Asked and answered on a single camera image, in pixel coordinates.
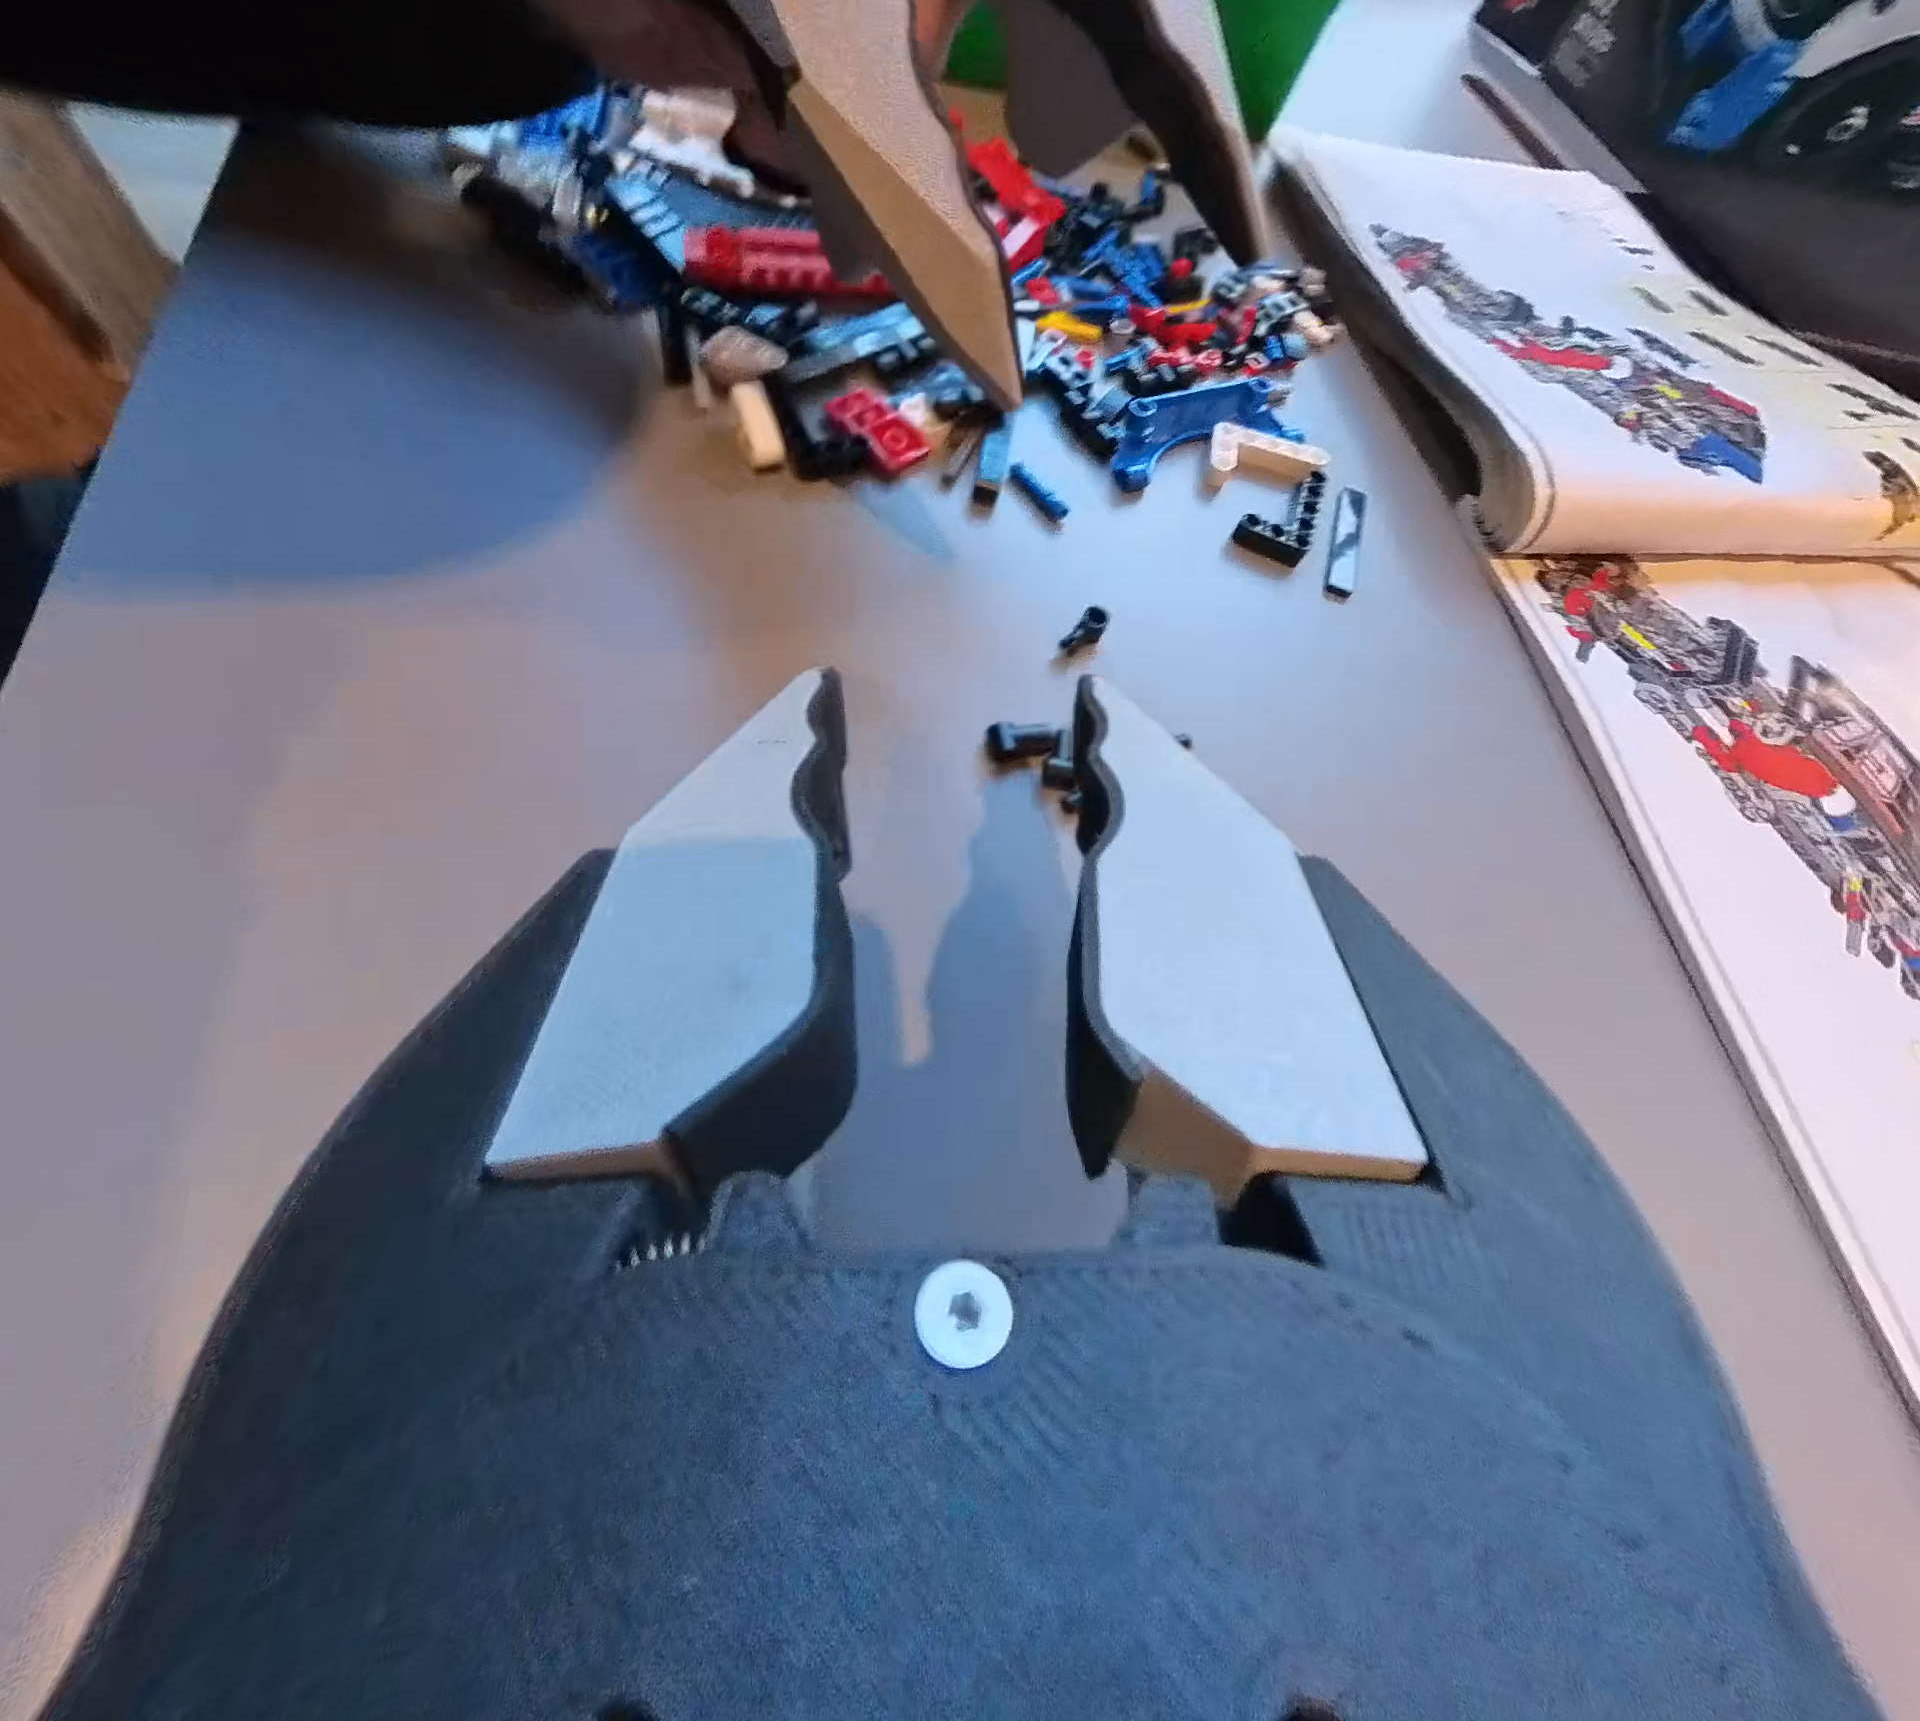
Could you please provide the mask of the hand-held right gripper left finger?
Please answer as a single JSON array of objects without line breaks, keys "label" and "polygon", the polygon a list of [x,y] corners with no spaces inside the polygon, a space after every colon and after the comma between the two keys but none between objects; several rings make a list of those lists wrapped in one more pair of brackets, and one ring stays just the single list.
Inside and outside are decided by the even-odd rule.
[{"label": "hand-held right gripper left finger", "polygon": [[856,1086],[845,681],[806,668],[612,848],[491,1181],[786,1179]]}]

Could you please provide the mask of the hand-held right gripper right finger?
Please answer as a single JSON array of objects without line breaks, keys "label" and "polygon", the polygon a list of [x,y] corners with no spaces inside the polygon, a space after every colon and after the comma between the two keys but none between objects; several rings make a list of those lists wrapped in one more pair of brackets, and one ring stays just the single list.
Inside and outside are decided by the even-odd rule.
[{"label": "hand-held right gripper right finger", "polygon": [[1430,1151],[1297,844],[1102,676],[1076,685],[1067,1107],[1088,1179],[1417,1183]]}]

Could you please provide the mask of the grey desk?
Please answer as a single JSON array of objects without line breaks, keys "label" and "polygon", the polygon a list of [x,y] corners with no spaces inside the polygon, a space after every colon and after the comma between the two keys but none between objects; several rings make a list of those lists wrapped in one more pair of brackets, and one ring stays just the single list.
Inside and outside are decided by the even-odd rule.
[{"label": "grey desk", "polygon": [[1917,1426],[1442,490],[1354,345],[1297,417],[1356,594],[1130,504],[757,473],[652,331],[496,263],[415,136],[250,132],[4,682],[4,1717],[112,1580],[229,1285],[389,1052],[800,670],[848,700],[861,1082],[820,1237],[1096,1247],[1062,1101],[1073,833],[982,730],[1093,665],[1553,1086],[1712,1337],[1836,1632],[1917,1717]]}]

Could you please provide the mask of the red studded toy brick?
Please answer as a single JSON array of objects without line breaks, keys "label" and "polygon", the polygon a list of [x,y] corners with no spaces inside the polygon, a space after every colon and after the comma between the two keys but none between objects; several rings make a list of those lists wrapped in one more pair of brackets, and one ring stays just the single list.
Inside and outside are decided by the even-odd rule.
[{"label": "red studded toy brick", "polygon": [[887,478],[921,465],[932,456],[925,425],[876,387],[848,387],[831,395],[822,411],[829,428],[856,443],[869,465]]}]

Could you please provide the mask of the black angled toy beam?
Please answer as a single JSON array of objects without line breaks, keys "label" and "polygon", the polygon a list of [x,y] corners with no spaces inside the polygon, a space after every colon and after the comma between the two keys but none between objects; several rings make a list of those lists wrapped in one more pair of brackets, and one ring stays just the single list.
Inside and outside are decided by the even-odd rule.
[{"label": "black angled toy beam", "polygon": [[1228,543],[1242,556],[1282,569],[1295,569],[1308,556],[1321,532],[1329,496],[1329,473],[1319,468],[1288,487],[1281,514],[1247,510],[1235,524]]}]

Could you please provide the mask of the white angled toy beam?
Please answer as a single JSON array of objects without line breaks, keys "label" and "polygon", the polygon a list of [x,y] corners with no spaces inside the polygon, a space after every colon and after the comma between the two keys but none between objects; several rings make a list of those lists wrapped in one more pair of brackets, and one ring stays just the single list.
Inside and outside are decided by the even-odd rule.
[{"label": "white angled toy beam", "polygon": [[1299,436],[1269,432],[1239,419],[1213,425],[1205,475],[1209,485],[1225,487],[1236,475],[1253,475],[1270,485],[1300,485],[1326,475],[1333,456]]}]

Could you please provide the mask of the toy car set box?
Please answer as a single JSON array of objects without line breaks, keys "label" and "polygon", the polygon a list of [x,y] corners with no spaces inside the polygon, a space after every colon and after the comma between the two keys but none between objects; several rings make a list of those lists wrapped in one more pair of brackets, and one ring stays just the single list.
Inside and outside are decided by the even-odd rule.
[{"label": "toy car set box", "polygon": [[1917,386],[1918,0],[1482,0],[1476,25],[1712,276]]}]

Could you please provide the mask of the open instruction booklet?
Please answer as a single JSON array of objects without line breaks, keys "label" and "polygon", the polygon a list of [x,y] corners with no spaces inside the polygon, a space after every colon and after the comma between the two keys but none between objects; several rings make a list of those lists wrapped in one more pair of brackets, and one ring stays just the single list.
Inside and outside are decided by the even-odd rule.
[{"label": "open instruction booklet", "polygon": [[1285,127],[1464,522],[1909,1407],[1918,1382],[1917,401],[1596,173]]}]

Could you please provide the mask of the wooden furniture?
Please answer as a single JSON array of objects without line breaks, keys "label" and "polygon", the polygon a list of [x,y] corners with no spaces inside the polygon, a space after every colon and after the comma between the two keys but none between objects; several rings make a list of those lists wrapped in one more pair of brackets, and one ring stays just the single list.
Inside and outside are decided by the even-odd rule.
[{"label": "wooden furniture", "polygon": [[4,485],[102,452],[178,268],[68,111],[4,90]]}]

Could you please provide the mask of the blue toy frame piece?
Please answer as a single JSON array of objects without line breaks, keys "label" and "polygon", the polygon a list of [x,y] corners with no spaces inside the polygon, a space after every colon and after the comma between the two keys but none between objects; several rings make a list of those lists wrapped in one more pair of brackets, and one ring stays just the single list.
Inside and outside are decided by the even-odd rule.
[{"label": "blue toy frame piece", "polygon": [[1282,419],[1273,390],[1264,377],[1210,377],[1176,391],[1127,397],[1109,421],[1115,440],[1109,469],[1115,484],[1129,493],[1142,491],[1166,452],[1210,438],[1222,421],[1303,441],[1305,432]]}]

